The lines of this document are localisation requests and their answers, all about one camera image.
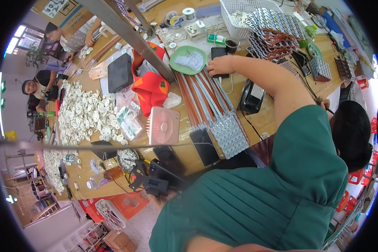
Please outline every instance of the workbench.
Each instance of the workbench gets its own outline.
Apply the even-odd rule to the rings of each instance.
[[[216,3],[218,1],[216,0],[204,0],[204,1],[183,1],[182,3],[176,3],[172,0],[166,0],[158,5],[156,5],[154,8],[150,9],[148,12],[145,13],[145,16],[147,20],[150,22],[157,22],[158,24],[163,21],[165,18],[165,15],[171,11],[181,11],[182,9],[186,7],[193,7],[193,6],[204,6],[208,5],[210,3]],[[106,43],[108,43],[112,39],[112,36],[108,36],[108,38],[105,38],[104,36],[101,36],[93,46],[93,51],[91,52],[91,55],[95,55],[101,48],[103,48]],[[191,45],[196,47],[198,46],[202,50],[207,50],[202,48],[203,44],[207,48],[214,47],[214,44],[208,43],[207,39],[204,38],[203,40],[196,41],[196,40],[186,40],[185,43],[192,43]],[[336,58],[336,52],[332,48],[332,41],[330,38],[327,37],[326,34],[318,34],[315,38],[314,44],[320,49],[323,60],[329,64],[331,74],[332,74],[332,81],[330,82],[316,82],[313,80],[312,74],[308,75],[306,77],[310,87],[314,91],[314,93],[317,96],[321,96],[323,98],[326,98],[328,95],[330,95],[335,89],[337,89],[342,83],[343,79],[339,77],[336,63],[334,61],[334,58]],[[245,45],[241,46],[242,50],[238,51],[237,55],[246,56],[247,51],[245,50]],[[166,48],[167,53],[173,53],[169,48]],[[307,54],[306,49],[300,49],[300,51]],[[211,59],[210,53],[207,53],[208,60]],[[104,56],[106,58],[110,57],[112,53],[108,54],[105,53]],[[98,62],[102,62],[105,60],[105,58],[101,58],[98,60]],[[74,64],[76,64],[78,67],[81,67],[83,65],[84,60],[81,60],[79,58],[76,58],[74,60]],[[82,89],[87,91],[92,90],[93,92],[96,92],[96,90],[100,90],[100,83],[99,80],[92,80],[89,75],[88,71],[83,71],[80,75],[74,75],[71,76],[69,79],[69,82],[72,81],[80,81],[80,84],[82,85]],[[232,81],[234,85],[234,91],[229,95],[229,98],[234,106],[236,106],[239,102],[239,98],[241,96],[242,88],[244,86],[246,78],[240,74],[233,74]],[[225,90],[231,89],[231,82],[230,78],[227,78],[222,81],[222,86]],[[170,92],[173,92],[181,97],[181,91],[178,85],[173,84],[170,86]],[[53,103],[49,102],[49,105],[47,109],[51,110],[53,109]],[[177,156],[181,160],[182,164],[185,167],[185,174],[189,175],[198,171],[201,171],[202,169],[205,169],[203,166],[199,155],[196,152],[195,146],[192,145],[192,141],[189,137],[189,134],[191,132],[190,128],[190,122],[186,110],[186,105],[184,100],[182,99],[182,102],[172,108],[174,111],[178,111],[180,113],[180,126],[179,126],[179,144],[189,144],[185,146],[179,146],[179,147],[173,147],[174,151],[176,152]],[[253,130],[252,126],[246,121],[246,119],[243,117],[243,115],[238,112],[237,113],[238,118],[240,119],[242,126],[245,130],[245,133],[249,139],[249,146],[252,146],[260,141],[258,135]],[[256,130],[261,135],[271,135],[274,134],[277,131],[275,119],[274,119],[274,102],[272,98],[270,98],[268,95],[265,96],[263,99],[262,107],[260,111],[257,114],[248,115],[247,119],[253,124],[253,126],[256,128]],[[146,124],[147,118],[145,118],[143,115],[140,117],[140,121],[143,125]],[[50,126],[58,127],[58,122],[56,121],[56,118],[51,117],[49,118]],[[91,141],[99,141],[100,133],[94,132],[94,134],[91,136]],[[110,141],[115,146],[119,146],[119,142]],[[222,153],[221,149],[218,147],[216,141],[213,139],[214,146],[217,149],[217,152],[219,153],[221,158],[224,158],[224,154]],[[129,145],[145,145],[148,144],[148,137],[145,134],[140,139],[137,139],[135,141],[129,141]],[[89,141],[84,140],[80,143],[81,146],[89,146],[91,145]],[[152,160],[156,158],[154,152],[152,151],[152,148],[145,148],[145,149],[139,149],[138,152],[146,159]],[[125,192],[131,192],[131,189],[128,187],[128,183],[126,178],[121,177],[116,180],[116,182],[111,182],[109,184],[104,185],[103,187],[99,189],[89,189],[86,186],[86,182],[89,180],[91,175],[94,175],[94,172],[91,170],[90,167],[90,160],[92,158],[98,159],[98,157],[91,151],[79,151],[79,158],[82,160],[81,168],[78,168],[75,164],[72,164],[71,166],[67,167],[67,173],[69,176],[69,183],[70,183],[70,189],[72,191],[72,194],[75,199],[90,199],[90,198],[99,198],[99,197],[105,197],[105,196],[111,196],[115,194],[121,194]],[[74,183],[78,184],[78,191],[73,186]],[[58,200],[66,200],[67,193],[66,191],[62,192],[62,195],[56,194],[56,198]]]

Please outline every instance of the white tiled floor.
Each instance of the white tiled floor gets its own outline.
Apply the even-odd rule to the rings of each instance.
[[[159,212],[149,203],[133,218],[127,221],[124,233],[137,246],[136,252],[150,252],[148,241]]]

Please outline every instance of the desk fan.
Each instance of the desk fan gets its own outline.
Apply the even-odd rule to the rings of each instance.
[[[147,134],[149,144],[176,144],[179,140],[179,112],[152,107]]]

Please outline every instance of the black hair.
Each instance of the black hair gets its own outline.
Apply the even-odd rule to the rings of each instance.
[[[26,95],[29,95],[28,93],[25,92],[25,85],[29,82],[29,81],[32,81],[32,80],[26,80],[25,82],[22,83],[21,85],[21,89],[22,89],[22,93],[23,94],[26,94]]]
[[[51,33],[53,31],[57,31],[59,27],[57,27],[56,25],[54,25],[53,23],[49,22],[46,26],[46,29],[45,29],[45,37],[47,38],[47,34],[48,33]]]
[[[354,101],[340,103],[330,123],[333,142],[352,173],[363,169],[371,159],[371,124],[364,108]]]

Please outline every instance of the window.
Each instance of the window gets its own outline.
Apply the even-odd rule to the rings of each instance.
[[[21,24],[5,51],[7,54],[20,54],[26,52],[31,45],[40,47],[43,42],[44,31],[31,25]]]

